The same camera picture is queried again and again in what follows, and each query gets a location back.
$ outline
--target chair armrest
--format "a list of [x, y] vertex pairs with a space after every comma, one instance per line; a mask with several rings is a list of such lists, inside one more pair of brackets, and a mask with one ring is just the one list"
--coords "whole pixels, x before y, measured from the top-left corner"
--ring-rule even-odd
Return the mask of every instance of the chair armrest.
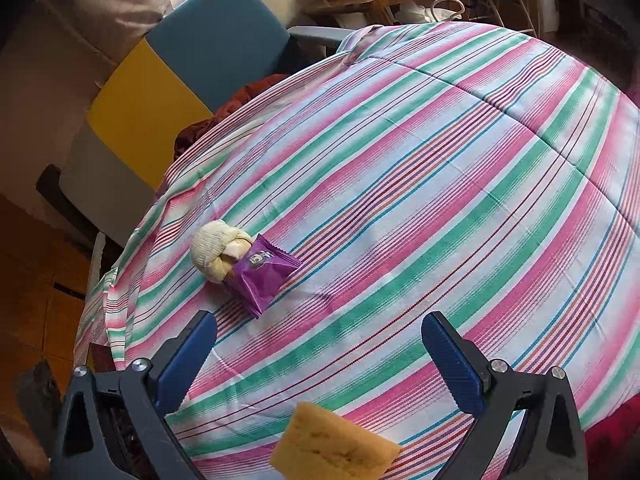
[[103, 232], [98, 231], [98, 235], [95, 237], [94, 250], [91, 254], [91, 264], [89, 265], [89, 278], [86, 284], [86, 294], [91, 294], [94, 290], [94, 286], [98, 284], [102, 273], [100, 268], [102, 267], [102, 253], [104, 251], [104, 245], [107, 241], [107, 237]]
[[287, 32], [296, 40], [310, 41], [322, 46], [338, 48], [342, 40], [353, 31], [350, 28], [291, 27]]

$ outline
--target metal screw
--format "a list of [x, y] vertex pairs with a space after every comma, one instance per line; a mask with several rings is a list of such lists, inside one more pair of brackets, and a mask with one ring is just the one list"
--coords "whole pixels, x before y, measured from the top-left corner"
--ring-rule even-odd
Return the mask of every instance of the metal screw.
[[491, 370], [498, 372], [499, 374], [505, 373], [509, 369], [509, 365], [502, 359], [494, 359], [491, 361]]
[[553, 368], [551, 368], [551, 375], [553, 375], [553, 377], [555, 377], [556, 379], [564, 379], [566, 377], [566, 373], [559, 366], [554, 366]]
[[77, 367], [74, 368], [74, 375], [76, 377], [83, 377], [83, 376], [86, 375], [87, 371], [88, 371], [88, 369], [87, 369], [86, 366], [80, 365], [80, 366], [77, 366]]
[[149, 359], [145, 359], [143, 357], [135, 359], [131, 363], [131, 368], [133, 368], [133, 371], [135, 371], [135, 372], [142, 372], [142, 371], [146, 370], [148, 368], [148, 366], [149, 366]]

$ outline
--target white cable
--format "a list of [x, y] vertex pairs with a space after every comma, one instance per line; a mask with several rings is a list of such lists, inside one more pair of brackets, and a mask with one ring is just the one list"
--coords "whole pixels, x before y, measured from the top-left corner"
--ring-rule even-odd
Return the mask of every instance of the white cable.
[[438, 18], [436, 18], [436, 14], [434, 11], [434, 8], [436, 6], [436, 4], [439, 4], [440, 2], [456, 2], [457, 4], [460, 5], [460, 10], [458, 12], [454, 12], [452, 15], [446, 17], [444, 20], [442, 20], [443, 22], [451, 22], [452, 20], [455, 20], [456, 18], [460, 18], [462, 17], [462, 14], [465, 12], [465, 4], [462, 3], [460, 0], [434, 0], [433, 3], [431, 4], [431, 15], [433, 16], [434, 21], [439, 22], [440, 20]]

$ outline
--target blue gripper pad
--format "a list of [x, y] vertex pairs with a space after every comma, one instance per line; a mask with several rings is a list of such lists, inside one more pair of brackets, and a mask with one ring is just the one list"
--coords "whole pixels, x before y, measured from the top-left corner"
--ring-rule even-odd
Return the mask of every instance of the blue gripper pad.
[[434, 313], [427, 314], [422, 320], [422, 344], [460, 411], [475, 417], [482, 415], [482, 382]]
[[165, 342], [169, 343], [168, 349], [172, 351], [172, 356], [165, 366], [152, 369], [152, 373], [159, 372], [154, 403], [159, 413], [165, 415], [180, 408], [191, 383], [211, 352], [217, 334], [216, 317], [209, 312], [200, 311], [178, 337]]

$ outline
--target floor tile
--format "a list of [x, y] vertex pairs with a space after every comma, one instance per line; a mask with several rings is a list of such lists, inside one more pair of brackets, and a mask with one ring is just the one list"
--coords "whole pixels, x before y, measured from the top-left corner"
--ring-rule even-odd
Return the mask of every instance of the floor tile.
[[44, 321], [51, 285], [12, 256], [0, 253], [0, 332], [42, 349]]
[[84, 301], [53, 289], [47, 309], [44, 352], [63, 359], [73, 359], [76, 331]]
[[71, 378], [71, 370], [73, 369], [72, 361], [52, 354], [44, 354], [44, 358], [47, 363], [49, 363], [51, 374], [56, 380], [60, 393], [64, 395], [66, 393], [66, 387], [69, 384], [69, 379]]
[[56, 254], [56, 265], [53, 271], [54, 282], [85, 294], [91, 263], [89, 256], [78, 250], [68, 240], [59, 241]]
[[0, 337], [0, 415], [24, 421], [15, 400], [14, 381], [41, 360], [42, 354], [36, 349], [10, 335]]
[[50, 283], [62, 233], [36, 220], [0, 195], [0, 248], [36, 277]]

